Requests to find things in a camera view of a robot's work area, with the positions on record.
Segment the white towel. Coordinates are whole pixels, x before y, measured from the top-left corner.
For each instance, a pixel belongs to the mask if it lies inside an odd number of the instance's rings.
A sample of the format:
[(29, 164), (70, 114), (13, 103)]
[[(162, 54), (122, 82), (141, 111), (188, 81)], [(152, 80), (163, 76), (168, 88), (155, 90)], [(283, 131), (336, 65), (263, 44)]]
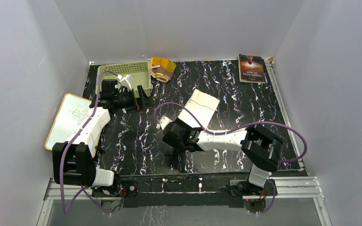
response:
[[(206, 129), (219, 103), (219, 99), (195, 89), (187, 101), (185, 108), (188, 109)], [(185, 109), (182, 109), (177, 119), (192, 128), (200, 127), (193, 116), (191, 116)]]

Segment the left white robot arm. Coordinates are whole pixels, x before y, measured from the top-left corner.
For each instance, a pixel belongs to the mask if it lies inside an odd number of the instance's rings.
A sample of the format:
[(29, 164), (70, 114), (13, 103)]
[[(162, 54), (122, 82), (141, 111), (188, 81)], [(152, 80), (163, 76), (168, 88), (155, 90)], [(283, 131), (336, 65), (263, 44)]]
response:
[(137, 112), (153, 107), (153, 101), (142, 85), (128, 89), (111, 79), (103, 80), (100, 89), (79, 129), (66, 141), (53, 145), (54, 180), (62, 185), (103, 186), (110, 196), (116, 196), (122, 183), (115, 179), (115, 172), (94, 162), (100, 134), (117, 111)]

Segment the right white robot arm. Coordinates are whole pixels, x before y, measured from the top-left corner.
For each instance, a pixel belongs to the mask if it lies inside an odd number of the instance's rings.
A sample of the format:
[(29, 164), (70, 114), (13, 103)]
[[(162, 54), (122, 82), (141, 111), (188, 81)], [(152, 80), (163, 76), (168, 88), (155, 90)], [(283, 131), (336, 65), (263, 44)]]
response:
[(241, 189), (258, 195), (265, 189), (271, 174), (278, 170), (283, 149), (283, 141), (262, 125), (232, 131), (205, 131), (201, 128), (181, 126), (170, 121), (158, 124), (163, 132), (163, 141), (173, 148), (204, 152), (208, 150), (239, 151), (252, 162), (249, 177)]

